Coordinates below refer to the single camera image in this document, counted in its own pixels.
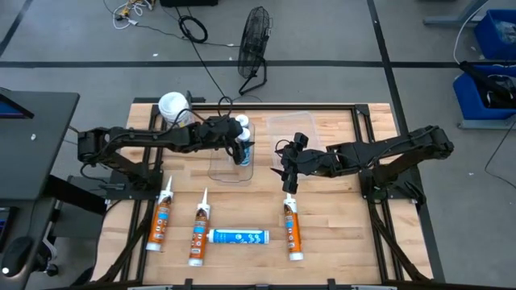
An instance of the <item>transparent tray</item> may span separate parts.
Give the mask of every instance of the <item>transparent tray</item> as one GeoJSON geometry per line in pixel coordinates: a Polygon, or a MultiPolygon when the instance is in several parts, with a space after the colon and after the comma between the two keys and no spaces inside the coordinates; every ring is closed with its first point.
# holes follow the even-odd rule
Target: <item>transparent tray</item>
{"type": "MultiPolygon", "coordinates": [[[[297,132],[301,132],[308,137],[307,149],[326,150],[321,146],[319,134],[315,125],[315,118],[307,111],[269,117],[266,122],[274,168],[283,170],[283,166],[281,166],[281,158],[274,153],[276,150],[276,144],[282,139],[293,141],[293,136],[297,132]]],[[[278,149],[282,149],[284,145],[286,145],[286,142],[281,142],[278,145],[278,149]]]]}
{"type": "MultiPolygon", "coordinates": [[[[251,138],[249,141],[255,140],[255,127],[249,123],[249,130],[251,131],[251,138]]],[[[208,176],[212,180],[216,180],[221,184],[247,186],[251,183],[255,147],[251,146],[251,156],[248,166],[236,165],[233,162],[233,157],[226,153],[223,148],[213,150],[210,157],[210,169],[208,169],[208,176]]]]}

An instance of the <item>white cable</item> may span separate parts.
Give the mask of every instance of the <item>white cable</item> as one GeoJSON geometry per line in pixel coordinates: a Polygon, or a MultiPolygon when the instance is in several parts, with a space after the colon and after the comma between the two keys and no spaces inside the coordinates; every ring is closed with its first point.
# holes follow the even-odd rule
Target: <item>white cable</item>
{"type": "MultiPolygon", "coordinates": [[[[136,13],[136,15],[138,15],[138,16],[142,16],[142,15],[144,14],[144,11],[143,11],[140,7],[152,7],[152,6],[151,6],[151,3],[149,3],[149,1],[147,1],[147,0],[144,0],[144,1],[145,1],[145,3],[146,3],[146,4],[142,4],[142,3],[132,3],[132,4],[131,4],[131,9],[130,9],[130,10],[133,10],[133,11],[136,13]]],[[[118,20],[116,20],[116,18],[120,16],[119,14],[117,14],[117,11],[118,11],[118,10],[120,10],[120,9],[122,9],[122,8],[124,8],[126,5],[127,5],[127,2],[126,2],[126,3],[124,3],[124,4],[122,4],[122,5],[120,5],[117,9],[115,9],[115,10],[113,11],[113,27],[114,27],[114,29],[117,29],[117,30],[126,29],[126,28],[128,28],[130,25],[135,25],[135,24],[132,24],[131,22],[133,22],[133,23],[137,23],[137,22],[135,22],[135,21],[131,21],[131,19],[130,19],[130,18],[128,18],[128,17],[123,17],[123,19],[126,19],[126,20],[128,21],[128,23],[127,23],[126,25],[124,25],[124,26],[121,26],[121,27],[118,27],[118,26],[116,25],[116,23],[118,22],[118,20]]]]}
{"type": "Polygon", "coordinates": [[[457,60],[456,53],[457,53],[457,45],[459,44],[459,38],[460,38],[460,34],[462,33],[462,30],[466,27],[466,24],[468,24],[469,20],[471,20],[478,13],[478,11],[480,11],[482,8],[484,8],[485,4],[489,3],[489,1],[491,1],[491,0],[488,0],[487,2],[482,4],[482,6],[478,7],[478,9],[475,12],[473,12],[471,15],[469,15],[468,19],[466,19],[466,21],[464,21],[464,24],[462,24],[462,27],[459,30],[459,34],[457,35],[457,38],[455,40],[455,47],[453,48],[453,59],[455,60],[455,62],[457,64],[460,64],[460,62],[457,60]]]}

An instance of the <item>computer monitor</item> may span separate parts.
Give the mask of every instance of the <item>computer monitor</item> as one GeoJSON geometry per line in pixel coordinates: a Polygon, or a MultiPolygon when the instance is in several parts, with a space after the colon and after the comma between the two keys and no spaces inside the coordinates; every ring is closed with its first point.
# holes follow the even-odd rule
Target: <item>computer monitor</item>
{"type": "Polygon", "coordinates": [[[34,118],[34,114],[0,93],[0,119],[34,118]]]}

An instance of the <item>fan stand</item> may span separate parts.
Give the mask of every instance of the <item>fan stand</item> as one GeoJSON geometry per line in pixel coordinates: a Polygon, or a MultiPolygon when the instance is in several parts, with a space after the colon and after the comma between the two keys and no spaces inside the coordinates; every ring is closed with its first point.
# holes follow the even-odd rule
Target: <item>fan stand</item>
{"type": "Polygon", "coordinates": [[[253,78],[253,77],[258,77],[256,75],[256,73],[252,74],[250,77],[248,77],[248,79],[243,83],[243,85],[240,87],[239,89],[239,93],[240,93],[240,96],[243,96],[245,93],[247,92],[250,92],[256,88],[259,88],[261,87],[262,85],[265,85],[265,83],[267,82],[267,61],[265,60],[265,58],[261,58],[261,63],[264,65],[264,80],[258,84],[258,85],[255,85],[249,89],[245,89],[243,90],[243,88],[245,88],[245,86],[248,84],[248,82],[253,78]]]}

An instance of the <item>fan grille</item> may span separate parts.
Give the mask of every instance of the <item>fan grille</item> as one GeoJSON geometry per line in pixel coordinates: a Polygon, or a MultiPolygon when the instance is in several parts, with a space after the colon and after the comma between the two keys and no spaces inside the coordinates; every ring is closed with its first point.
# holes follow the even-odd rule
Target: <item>fan grille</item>
{"type": "Polygon", "coordinates": [[[253,8],[243,29],[239,51],[239,74],[249,78],[256,75],[267,47],[269,16],[262,6],[253,8]]]}

